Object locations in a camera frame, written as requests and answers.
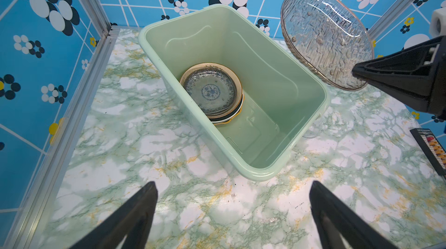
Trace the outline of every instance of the blue and white porcelain plate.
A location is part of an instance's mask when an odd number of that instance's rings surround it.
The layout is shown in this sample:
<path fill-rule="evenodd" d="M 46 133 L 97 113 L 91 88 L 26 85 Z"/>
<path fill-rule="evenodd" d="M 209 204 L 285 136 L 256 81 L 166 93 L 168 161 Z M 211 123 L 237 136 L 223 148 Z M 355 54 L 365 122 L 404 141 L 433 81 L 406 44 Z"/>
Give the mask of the blue and white porcelain plate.
<path fill-rule="evenodd" d="M 216 67 L 193 71 L 184 88 L 207 116 L 219 115 L 236 102 L 236 85 L 231 77 Z"/>

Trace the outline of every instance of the stacked plate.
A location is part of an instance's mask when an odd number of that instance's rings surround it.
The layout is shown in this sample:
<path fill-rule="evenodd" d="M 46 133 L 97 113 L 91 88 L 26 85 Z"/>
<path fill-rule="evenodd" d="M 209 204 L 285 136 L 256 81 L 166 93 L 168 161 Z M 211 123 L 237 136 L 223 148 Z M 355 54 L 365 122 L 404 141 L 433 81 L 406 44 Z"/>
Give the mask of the stacked plate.
<path fill-rule="evenodd" d="M 189 68 L 181 85 L 214 124 L 230 122 L 243 105 L 243 89 L 237 75 L 216 63 L 201 63 Z"/>

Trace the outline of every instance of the glass plate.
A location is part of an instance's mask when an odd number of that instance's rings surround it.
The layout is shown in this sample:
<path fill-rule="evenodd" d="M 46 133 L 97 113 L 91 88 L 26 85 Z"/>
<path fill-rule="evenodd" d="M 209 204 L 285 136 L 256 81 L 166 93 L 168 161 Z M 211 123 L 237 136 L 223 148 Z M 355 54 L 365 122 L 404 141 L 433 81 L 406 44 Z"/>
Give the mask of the glass plate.
<path fill-rule="evenodd" d="M 284 0 L 281 24 L 289 50 L 323 81 L 343 90 L 367 84 L 351 70 L 374 58 L 372 43 L 361 21 L 339 0 Z"/>

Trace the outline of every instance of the green plastic basin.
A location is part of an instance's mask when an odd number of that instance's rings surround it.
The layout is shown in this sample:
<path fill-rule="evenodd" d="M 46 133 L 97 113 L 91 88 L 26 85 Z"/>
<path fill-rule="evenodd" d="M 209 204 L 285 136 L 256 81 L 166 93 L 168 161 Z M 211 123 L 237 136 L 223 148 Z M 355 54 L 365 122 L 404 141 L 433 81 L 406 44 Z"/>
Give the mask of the green plastic basin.
<path fill-rule="evenodd" d="M 254 181 L 282 169 L 330 101 L 318 77 L 226 5 L 148 25 L 139 43 L 220 163 Z M 228 124 L 213 125 L 179 83 L 188 68 L 203 62 L 222 64 L 240 78 L 243 108 Z"/>

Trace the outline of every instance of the marble countertop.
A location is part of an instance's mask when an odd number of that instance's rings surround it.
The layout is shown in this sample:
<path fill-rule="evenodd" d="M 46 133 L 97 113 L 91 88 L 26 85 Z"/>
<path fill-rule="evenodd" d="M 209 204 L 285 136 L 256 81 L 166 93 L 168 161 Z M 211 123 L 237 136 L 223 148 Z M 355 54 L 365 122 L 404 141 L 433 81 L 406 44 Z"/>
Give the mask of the marble countertop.
<path fill-rule="evenodd" d="M 252 182 L 197 137 L 137 34 L 120 31 L 40 248 L 69 247 L 149 181 L 159 199 L 146 248 L 320 248 L 313 180 L 399 248 L 446 241 L 446 182 L 402 103 L 372 86 L 329 87 L 320 135 L 301 139 L 276 177 Z"/>

